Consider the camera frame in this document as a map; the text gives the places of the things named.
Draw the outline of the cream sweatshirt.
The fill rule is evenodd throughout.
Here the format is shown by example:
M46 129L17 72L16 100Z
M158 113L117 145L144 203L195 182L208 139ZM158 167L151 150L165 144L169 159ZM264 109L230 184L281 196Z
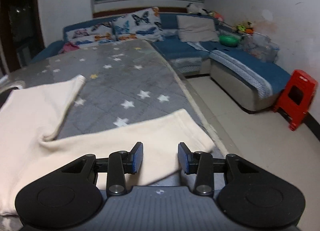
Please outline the cream sweatshirt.
M1 214L14 215L17 193L29 183L85 154L107 157L144 145L142 165L130 185L147 185L178 170L177 146L211 152L212 139L184 109L103 132L57 139L69 106L85 83L78 75L55 84L14 90L1 107Z

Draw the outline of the grey star tablecloth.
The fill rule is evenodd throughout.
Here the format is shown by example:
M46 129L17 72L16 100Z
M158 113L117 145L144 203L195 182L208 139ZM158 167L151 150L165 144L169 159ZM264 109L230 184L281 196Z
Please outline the grey star tablecloth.
M206 122L169 63L144 40L107 43L44 59L13 72L10 80L25 88L65 82L82 75L85 83L69 106L57 139L93 134L167 116L184 109L212 139L213 156L221 157L217 135ZM151 184L178 185L178 170ZM1 214L1 230L19 230L14 215Z

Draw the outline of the blue corner sofa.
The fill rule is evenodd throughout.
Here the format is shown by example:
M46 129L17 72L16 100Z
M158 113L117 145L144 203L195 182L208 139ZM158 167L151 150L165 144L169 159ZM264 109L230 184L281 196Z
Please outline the blue corner sofa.
M188 77L208 74L244 110L256 112L273 106L290 75L274 63L259 61L238 48L219 42L200 42L201 50L178 38L177 13L161 13L165 36L152 42L179 73Z

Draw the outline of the red plastic stool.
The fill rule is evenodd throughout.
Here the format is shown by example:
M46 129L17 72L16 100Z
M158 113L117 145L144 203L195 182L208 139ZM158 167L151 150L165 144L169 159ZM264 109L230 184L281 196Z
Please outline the red plastic stool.
M318 88L318 82L305 71L293 71L273 111L282 110L290 119L289 128L295 131L305 119Z

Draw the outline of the green bowl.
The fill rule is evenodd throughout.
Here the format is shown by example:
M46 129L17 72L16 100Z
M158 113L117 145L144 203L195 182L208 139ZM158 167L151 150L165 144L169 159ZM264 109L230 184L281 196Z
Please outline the green bowl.
M237 47L239 44L239 40L236 37L228 35L220 35L219 42L227 47Z

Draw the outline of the pink cloth on sofa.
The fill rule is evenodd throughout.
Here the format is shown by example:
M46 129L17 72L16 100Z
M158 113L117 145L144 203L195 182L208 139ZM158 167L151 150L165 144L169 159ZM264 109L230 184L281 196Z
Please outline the pink cloth on sofa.
M68 52L72 52L75 50L80 49L77 45L74 45L71 42L67 42L63 45L63 47L61 48L61 50L58 52L58 54L64 54L64 53L68 53Z

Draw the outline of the left butterfly pillow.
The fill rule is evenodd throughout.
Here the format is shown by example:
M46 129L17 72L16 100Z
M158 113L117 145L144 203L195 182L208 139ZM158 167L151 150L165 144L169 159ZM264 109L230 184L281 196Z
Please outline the left butterfly pillow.
M67 33L67 40L76 46L80 46L95 42L114 42L116 36L113 33L112 23L102 22L87 28L69 31Z

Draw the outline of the butterfly pillow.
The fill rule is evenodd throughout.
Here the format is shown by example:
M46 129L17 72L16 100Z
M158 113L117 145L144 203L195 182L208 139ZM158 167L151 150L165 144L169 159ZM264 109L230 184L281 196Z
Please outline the butterfly pillow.
M87 28L69 31L67 33L67 40L76 46L80 46L95 42L114 42L116 36L113 33L112 23L102 22Z
M118 17L112 22L118 41L163 41L162 23L158 7L151 7Z

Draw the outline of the clear plastic storage box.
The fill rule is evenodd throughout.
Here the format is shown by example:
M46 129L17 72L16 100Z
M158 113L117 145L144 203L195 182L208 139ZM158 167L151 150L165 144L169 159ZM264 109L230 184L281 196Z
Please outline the clear plastic storage box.
M242 49L262 62L275 63L280 46L263 34L247 34L241 41Z

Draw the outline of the black round induction cooktop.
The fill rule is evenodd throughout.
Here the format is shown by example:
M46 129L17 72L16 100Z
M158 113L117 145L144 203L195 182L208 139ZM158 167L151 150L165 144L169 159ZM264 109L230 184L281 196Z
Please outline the black round induction cooktop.
M13 90L20 90L25 88L25 82L24 81L14 81L9 82L5 84L3 87L1 87L0 91L0 108L5 104L7 101L9 95Z

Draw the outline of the grey plain cushion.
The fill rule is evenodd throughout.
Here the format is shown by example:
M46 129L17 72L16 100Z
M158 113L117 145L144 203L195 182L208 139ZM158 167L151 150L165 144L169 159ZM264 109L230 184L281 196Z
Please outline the grey plain cushion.
M218 42L219 37L212 19L177 16L178 37L182 42Z

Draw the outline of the right butterfly pillow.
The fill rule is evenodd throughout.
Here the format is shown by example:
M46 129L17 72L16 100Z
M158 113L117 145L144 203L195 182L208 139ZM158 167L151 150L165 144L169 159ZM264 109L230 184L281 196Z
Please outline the right butterfly pillow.
M151 7L118 17L112 22L118 41L163 41L162 23L158 7Z

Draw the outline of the yellow orange plush toys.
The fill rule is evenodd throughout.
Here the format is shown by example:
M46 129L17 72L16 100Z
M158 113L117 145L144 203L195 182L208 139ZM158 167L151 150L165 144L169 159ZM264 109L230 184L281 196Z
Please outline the yellow orange plush toys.
M235 26L235 28L239 34L252 35L254 33L253 23L251 23L249 21L239 23Z

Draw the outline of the black white plush toy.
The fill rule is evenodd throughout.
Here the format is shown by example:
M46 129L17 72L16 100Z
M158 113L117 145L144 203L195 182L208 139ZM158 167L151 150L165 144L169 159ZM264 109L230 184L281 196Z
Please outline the black white plush toy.
M187 13L194 14L197 16L212 16L212 12L208 11L204 8L198 7L197 5L193 3L189 3L186 7Z

